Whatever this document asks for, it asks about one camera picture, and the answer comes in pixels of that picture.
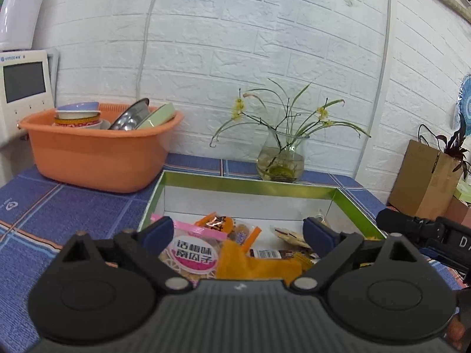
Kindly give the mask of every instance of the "blue gripper pad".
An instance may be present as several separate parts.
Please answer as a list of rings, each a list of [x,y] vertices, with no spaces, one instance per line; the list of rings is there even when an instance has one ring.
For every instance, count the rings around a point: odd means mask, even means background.
[[[159,256],[173,239],[173,221],[162,217],[138,233],[137,241],[147,252]]]
[[[340,243],[340,234],[332,231],[313,217],[304,219],[304,240],[319,257],[326,256]]]

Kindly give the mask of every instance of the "glass vase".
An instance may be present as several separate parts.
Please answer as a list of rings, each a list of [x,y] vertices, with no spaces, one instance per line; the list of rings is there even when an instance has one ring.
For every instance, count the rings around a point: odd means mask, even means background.
[[[268,130],[267,140],[257,158],[260,177],[272,182],[297,181],[304,172],[308,139]]]

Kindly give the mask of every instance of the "wall-mounted screen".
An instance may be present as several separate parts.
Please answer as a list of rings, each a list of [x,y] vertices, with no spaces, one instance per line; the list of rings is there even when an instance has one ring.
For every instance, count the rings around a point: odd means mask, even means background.
[[[46,92],[42,62],[4,66],[3,82],[7,103]]]

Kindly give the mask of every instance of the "pink label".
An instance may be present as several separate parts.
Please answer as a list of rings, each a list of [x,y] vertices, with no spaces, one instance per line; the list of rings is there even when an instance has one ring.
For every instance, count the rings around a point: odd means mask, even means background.
[[[177,236],[169,244],[169,249],[175,263],[190,273],[209,273],[218,262],[218,255],[211,244],[194,236]]]
[[[150,216],[150,220],[152,220],[153,222],[156,222],[160,218],[161,216],[157,214],[152,214]],[[172,219],[172,221],[173,221],[173,226],[176,229],[187,231],[188,233],[191,233],[193,235],[200,235],[201,237],[204,237],[204,238],[216,239],[216,240],[219,240],[220,242],[223,242],[224,240],[228,238],[228,234],[225,232],[211,230],[206,227],[198,227],[197,225],[179,222],[178,220]]]

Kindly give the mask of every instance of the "orange snack bag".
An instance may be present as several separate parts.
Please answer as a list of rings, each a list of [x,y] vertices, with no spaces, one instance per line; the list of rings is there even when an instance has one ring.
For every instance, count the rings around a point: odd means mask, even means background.
[[[248,257],[242,247],[231,240],[222,244],[216,268],[216,279],[257,280],[283,279],[286,285],[302,274],[302,265],[296,259],[258,259]]]
[[[203,219],[198,220],[195,225],[227,233],[230,240],[242,246],[244,253],[249,251],[262,232],[259,227],[247,225],[231,217],[219,216],[216,212],[212,212]]]

